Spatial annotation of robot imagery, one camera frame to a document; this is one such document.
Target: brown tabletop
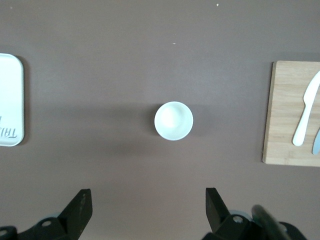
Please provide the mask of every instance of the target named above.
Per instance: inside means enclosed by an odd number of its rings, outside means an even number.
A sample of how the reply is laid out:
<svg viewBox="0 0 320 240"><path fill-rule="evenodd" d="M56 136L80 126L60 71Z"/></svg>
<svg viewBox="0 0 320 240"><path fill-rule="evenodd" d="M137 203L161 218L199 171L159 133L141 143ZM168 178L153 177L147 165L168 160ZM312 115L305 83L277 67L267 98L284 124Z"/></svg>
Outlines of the brown tabletop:
<svg viewBox="0 0 320 240"><path fill-rule="evenodd" d="M319 12L318 0L1 1L25 138L0 147L0 226L26 230L90 188L80 239L198 240L216 187L230 209L261 204L318 239L320 168L267 165L262 151L272 62L320 62ZM179 141L153 125L169 101L193 113Z"/></svg>

